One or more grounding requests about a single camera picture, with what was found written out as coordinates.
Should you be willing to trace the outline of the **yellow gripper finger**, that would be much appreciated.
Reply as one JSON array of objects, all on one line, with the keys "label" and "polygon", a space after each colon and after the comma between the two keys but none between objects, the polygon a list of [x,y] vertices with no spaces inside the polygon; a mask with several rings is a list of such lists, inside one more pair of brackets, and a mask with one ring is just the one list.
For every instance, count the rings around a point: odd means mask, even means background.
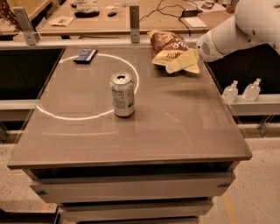
[{"label": "yellow gripper finger", "polygon": [[176,73],[181,70],[198,74],[200,69],[198,67],[200,56],[196,49],[189,49],[166,65],[165,70],[169,74]]}]

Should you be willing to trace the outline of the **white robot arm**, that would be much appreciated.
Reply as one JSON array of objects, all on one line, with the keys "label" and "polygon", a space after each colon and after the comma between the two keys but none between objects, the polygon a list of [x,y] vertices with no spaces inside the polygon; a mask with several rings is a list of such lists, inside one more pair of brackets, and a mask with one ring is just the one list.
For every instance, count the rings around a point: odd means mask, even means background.
[{"label": "white robot arm", "polygon": [[238,50],[267,44],[280,54],[280,0],[239,0],[234,15],[198,38],[165,67],[169,74],[192,70],[199,59],[213,62]]}]

